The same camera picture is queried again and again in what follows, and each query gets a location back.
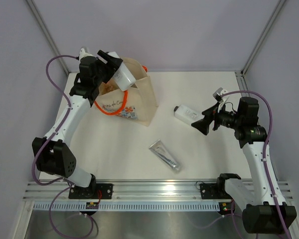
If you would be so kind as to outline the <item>white bottle black cap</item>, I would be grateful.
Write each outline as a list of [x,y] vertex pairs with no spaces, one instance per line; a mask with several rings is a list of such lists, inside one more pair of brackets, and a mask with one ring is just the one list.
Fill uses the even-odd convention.
[[122,58],[120,58],[115,51],[106,52],[106,53],[111,57],[119,59],[120,61],[118,70],[116,70],[111,77],[107,78],[106,83],[108,83],[111,79],[113,79],[121,91],[128,90],[136,82],[135,77],[127,68],[127,66],[124,64]]

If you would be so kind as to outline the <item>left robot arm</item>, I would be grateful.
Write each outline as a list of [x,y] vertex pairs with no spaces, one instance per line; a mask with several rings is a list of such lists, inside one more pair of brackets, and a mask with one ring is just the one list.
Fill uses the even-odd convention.
[[83,116],[98,97],[100,85],[114,78],[125,90],[130,81],[124,75],[128,69],[115,51],[99,50],[98,55],[94,56],[82,47],[76,60],[79,61],[79,72],[69,94],[63,94],[67,103],[63,113],[44,137],[36,137],[32,142],[34,160],[31,173],[40,186],[44,183],[38,179],[36,171],[55,175],[57,180],[64,179],[90,199],[97,193],[95,176],[77,166],[69,145]]

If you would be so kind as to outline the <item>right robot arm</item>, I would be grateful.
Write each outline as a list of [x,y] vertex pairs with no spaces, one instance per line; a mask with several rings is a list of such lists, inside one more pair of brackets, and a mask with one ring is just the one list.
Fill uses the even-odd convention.
[[224,126],[234,130],[235,138],[247,159],[254,191],[248,190],[237,174],[223,173],[217,178],[216,193],[230,196],[242,210],[245,231],[250,234],[285,234],[297,217],[294,206],[287,205],[280,191],[270,159],[268,137],[264,127],[258,124],[258,100],[241,97],[236,112],[228,112],[216,103],[202,112],[203,118],[191,125],[208,135]]

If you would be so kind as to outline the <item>peach bottle pink cap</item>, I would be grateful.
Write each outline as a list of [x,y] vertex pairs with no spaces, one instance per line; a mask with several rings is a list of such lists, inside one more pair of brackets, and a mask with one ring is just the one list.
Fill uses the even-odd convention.
[[113,90],[115,90],[115,88],[113,87],[113,85],[105,85],[104,89],[103,89],[103,92],[104,92],[104,94],[106,94],[106,93],[111,92]]

